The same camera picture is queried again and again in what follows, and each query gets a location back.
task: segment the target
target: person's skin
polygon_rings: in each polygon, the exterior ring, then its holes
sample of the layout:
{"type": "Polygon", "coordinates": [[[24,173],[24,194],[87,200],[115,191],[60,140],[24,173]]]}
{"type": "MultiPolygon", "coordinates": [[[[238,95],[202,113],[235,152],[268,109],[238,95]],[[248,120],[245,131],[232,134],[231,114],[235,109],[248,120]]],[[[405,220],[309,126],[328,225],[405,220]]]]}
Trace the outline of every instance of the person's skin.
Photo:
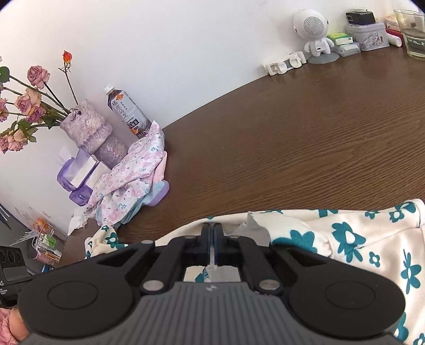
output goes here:
{"type": "Polygon", "coordinates": [[[28,329],[24,325],[21,314],[17,306],[14,306],[9,315],[9,329],[10,333],[15,337],[18,342],[24,341],[29,336],[28,329]]]}

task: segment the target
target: white astronaut figurine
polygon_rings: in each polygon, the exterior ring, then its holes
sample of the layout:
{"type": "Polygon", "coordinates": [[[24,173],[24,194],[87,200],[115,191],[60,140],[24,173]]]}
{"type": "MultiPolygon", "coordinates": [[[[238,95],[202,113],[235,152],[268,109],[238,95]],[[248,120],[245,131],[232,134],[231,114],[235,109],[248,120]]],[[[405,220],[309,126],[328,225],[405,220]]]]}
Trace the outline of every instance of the white astronaut figurine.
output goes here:
{"type": "Polygon", "coordinates": [[[304,46],[306,53],[311,53],[315,57],[321,53],[331,53],[334,43],[326,37],[328,24],[328,20],[315,10],[301,10],[295,14],[294,30],[308,41],[304,46]]]}

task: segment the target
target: white bottle cap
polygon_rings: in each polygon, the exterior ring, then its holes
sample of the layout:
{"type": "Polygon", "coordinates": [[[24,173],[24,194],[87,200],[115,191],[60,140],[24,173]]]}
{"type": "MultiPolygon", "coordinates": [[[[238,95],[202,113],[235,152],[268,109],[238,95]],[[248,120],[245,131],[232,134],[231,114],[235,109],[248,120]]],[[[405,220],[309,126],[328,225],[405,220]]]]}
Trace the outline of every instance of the white bottle cap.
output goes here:
{"type": "Polygon", "coordinates": [[[105,87],[104,89],[105,94],[110,94],[112,91],[115,90],[115,87],[112,86],[112,84],[109,84],[107,87],[105,87]]]}

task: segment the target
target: water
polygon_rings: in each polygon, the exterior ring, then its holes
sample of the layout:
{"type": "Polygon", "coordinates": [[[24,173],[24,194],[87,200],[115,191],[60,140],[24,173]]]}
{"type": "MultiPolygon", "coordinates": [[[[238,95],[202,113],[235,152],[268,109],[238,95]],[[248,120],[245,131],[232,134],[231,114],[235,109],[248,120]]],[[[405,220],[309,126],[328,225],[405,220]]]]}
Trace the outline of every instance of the water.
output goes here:
{"type": "Polygon", "coordinates": [[[425,32],[416,29],[402,30],[407,54],[419,60],[425,60],[425,32]]]}

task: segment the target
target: orange rosebud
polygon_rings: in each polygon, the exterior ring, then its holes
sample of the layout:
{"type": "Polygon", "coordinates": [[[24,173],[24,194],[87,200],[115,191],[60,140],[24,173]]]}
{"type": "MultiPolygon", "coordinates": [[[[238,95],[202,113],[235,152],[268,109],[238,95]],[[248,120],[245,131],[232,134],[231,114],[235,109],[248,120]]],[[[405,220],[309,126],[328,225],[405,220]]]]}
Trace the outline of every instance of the orange rosebud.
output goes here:
{"type": "Polygon", "coordinates": [[[63,51],[63,62],[65,64],[71,64],[72,55],[71,53],[68,53],[66,50],[63,51]]]}

